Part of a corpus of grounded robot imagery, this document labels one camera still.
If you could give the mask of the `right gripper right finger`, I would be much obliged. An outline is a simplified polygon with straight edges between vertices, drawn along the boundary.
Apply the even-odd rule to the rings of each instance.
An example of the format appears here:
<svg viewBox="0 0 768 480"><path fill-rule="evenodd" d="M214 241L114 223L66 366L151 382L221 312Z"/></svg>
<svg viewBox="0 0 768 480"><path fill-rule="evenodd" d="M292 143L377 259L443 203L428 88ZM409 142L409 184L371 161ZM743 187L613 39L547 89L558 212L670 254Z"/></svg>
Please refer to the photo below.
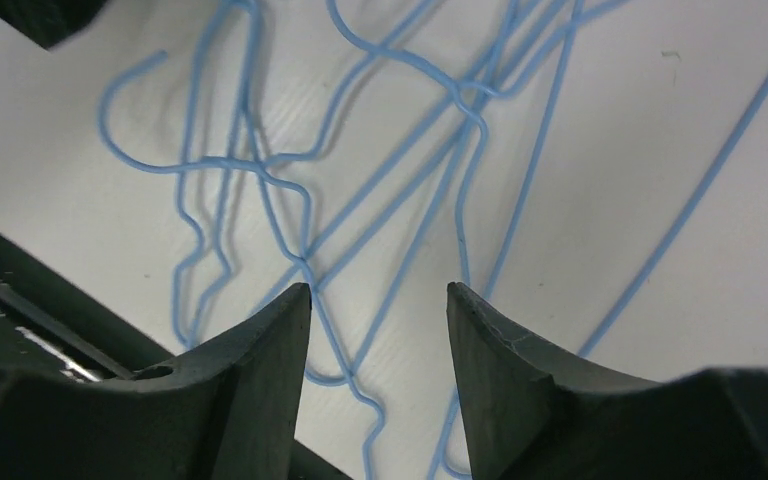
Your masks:
<svg viewBox="0 0 768 480"><path fill-rule="evenodd" d="M476 479L768 479L768 368L659 383L586 360L460 282L451 355Z"/></svg>

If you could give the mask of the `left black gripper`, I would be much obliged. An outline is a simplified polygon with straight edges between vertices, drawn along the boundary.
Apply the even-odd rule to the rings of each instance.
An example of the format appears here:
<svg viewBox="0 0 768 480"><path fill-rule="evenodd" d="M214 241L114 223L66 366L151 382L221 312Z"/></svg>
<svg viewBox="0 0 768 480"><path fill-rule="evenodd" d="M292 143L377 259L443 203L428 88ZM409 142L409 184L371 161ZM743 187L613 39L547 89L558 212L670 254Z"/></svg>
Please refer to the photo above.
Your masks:
<svg viewBox="0 0 768 480"><path fill-rule="evenodd" d="M107 0L0 0L0 20L42 48L85 30Z"/></svg>

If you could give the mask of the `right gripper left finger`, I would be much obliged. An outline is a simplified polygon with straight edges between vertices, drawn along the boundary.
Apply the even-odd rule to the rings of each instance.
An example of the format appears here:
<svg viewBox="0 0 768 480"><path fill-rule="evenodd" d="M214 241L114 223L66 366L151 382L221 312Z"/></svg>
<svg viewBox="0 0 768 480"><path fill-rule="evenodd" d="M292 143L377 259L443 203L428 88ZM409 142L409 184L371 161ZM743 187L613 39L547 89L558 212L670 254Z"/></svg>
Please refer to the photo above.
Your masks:
<svg viewBox="0 0 768 480"><path fill-rule="evenodd" d="M0 479L284 479L311 322L296 283L129 379L0 367Z"/></svg>

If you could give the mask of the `pile of blue hangers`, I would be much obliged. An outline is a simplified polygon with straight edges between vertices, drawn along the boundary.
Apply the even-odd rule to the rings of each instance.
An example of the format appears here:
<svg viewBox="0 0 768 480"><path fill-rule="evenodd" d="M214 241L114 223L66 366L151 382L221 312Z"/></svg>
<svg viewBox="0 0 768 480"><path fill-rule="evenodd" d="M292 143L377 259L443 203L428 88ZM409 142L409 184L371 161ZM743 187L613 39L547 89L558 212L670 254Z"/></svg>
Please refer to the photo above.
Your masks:
<svg viewBox="0 0 768 480"><path fill-rule="evenodd" d="M503 474L449 282L640 377L768 367L768 1L221 1L98 126L174 184L178 346L309 284L298 431L357 478Z"/></svg>

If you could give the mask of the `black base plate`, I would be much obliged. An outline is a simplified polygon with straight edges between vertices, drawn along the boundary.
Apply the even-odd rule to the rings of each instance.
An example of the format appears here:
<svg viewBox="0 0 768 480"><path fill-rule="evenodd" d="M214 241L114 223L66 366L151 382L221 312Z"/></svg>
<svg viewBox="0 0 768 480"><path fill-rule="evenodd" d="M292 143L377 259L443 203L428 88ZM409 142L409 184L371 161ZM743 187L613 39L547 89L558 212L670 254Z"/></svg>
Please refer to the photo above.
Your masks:
<svg viewBox="0 0 768 480"><path fill-rule="evenodd" d="M83 383L129 379L176 356L0 235L0 367ZM341 477L294 437L284 479Z"/></svg>

